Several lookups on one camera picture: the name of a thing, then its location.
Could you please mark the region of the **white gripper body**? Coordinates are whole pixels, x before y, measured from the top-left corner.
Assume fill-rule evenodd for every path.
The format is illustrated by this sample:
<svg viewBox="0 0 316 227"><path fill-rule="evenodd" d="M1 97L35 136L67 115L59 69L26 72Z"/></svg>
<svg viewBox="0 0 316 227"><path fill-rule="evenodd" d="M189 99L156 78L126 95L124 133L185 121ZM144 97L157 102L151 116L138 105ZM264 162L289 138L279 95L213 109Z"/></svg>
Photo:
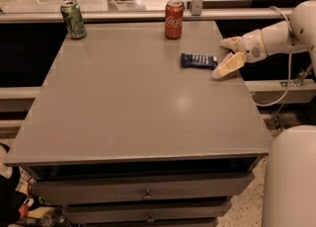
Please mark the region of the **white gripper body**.
<svg viewBox="0 0 316 227"><path fill-rule="evenodd" d="M241 36L238 50L246 54L249 63L258 62L268 57L261 30L254 30Z"/></svg>

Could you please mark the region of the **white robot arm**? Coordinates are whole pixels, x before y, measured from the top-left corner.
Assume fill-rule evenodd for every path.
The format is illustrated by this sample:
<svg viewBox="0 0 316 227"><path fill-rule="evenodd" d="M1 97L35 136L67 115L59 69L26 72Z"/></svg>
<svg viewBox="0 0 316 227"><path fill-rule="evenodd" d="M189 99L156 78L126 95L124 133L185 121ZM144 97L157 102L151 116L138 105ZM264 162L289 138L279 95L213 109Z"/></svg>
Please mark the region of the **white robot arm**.
<svg viewBox="0 0 316 227"><path fill-rule="evenodd" d="M212 76L220 79L247 63L278 53L309 54L316 65L316 1L298 4L281 22L225 38L230 52ZM270 146L262 209L262 227L316 227L316 126L284 130Z"/></svg>

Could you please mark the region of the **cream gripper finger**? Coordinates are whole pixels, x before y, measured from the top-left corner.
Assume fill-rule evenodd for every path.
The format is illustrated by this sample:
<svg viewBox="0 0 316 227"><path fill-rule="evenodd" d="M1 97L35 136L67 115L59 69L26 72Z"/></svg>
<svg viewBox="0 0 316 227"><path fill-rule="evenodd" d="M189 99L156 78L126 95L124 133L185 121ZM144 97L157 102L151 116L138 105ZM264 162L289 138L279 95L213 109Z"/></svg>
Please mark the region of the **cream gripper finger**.
<svg viewBox="0 0 316 227"><path fill-rule="evenodd" d="M218 59L218 64L212 71L212 77L214 79L223 78L243 67L246 61L247 59L244 52L229 52L225 57Z"/></svg>
<svg viewBox="0 0 316 227"><path fill-rule="evenodd" d="M220 41L220 45L231 50L238 50L240 39L240 37L224 38Z"/></svg>

